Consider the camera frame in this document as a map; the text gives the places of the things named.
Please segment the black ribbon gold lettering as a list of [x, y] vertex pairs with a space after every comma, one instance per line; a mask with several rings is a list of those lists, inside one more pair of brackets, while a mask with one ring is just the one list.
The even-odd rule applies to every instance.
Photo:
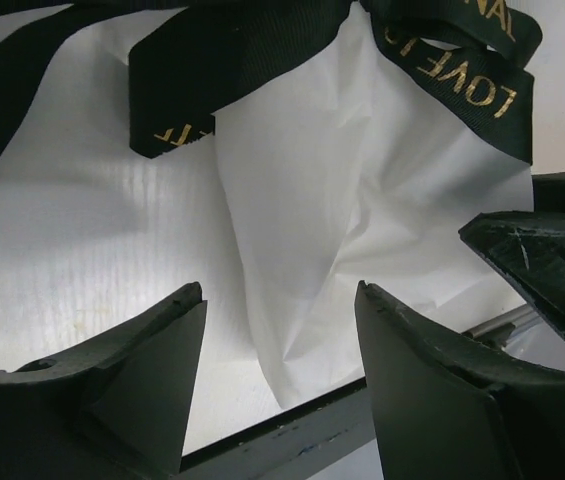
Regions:
[[[0, 156], [48, 65], [80, 30], [172, 10], [129, 54], [129, 145], [154, 158], [215, 130], [215, 113], [329, 46], [347, 1], [0, 1], [0, 17], [48, 9], [0, 41]], [[503, 1], [366, 1], [380, 53], [483, 141], [532, 159], [538, 23]]]

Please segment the white wrapping paper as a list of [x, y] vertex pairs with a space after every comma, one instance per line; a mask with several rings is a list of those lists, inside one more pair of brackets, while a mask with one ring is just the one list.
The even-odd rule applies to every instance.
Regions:
[[291, 407], [362, 373], [353, 303], [375, 282], [465, 330], [517, 296], [458, 237], [528, 210], [531, 172], [385, 60], [353, 6], [313, 59], [149, 160], [128, 145], [128, 53], [163, 21], [87, 27], [56, 52], [0, 157], [0, 370], [199, 282], [197, 395], [244, 368]]

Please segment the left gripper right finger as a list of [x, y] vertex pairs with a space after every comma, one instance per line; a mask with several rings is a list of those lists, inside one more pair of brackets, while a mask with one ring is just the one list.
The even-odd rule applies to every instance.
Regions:
[[355, 316], [388, 479], [565, 479], [565, 372], [456, 333], [374, 284]]

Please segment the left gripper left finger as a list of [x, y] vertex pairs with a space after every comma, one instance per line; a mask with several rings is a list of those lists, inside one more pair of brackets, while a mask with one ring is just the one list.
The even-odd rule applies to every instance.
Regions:
[[74, 347], [0, 370], [0, 479], [172, 479], [207, 304], [187, 284]]

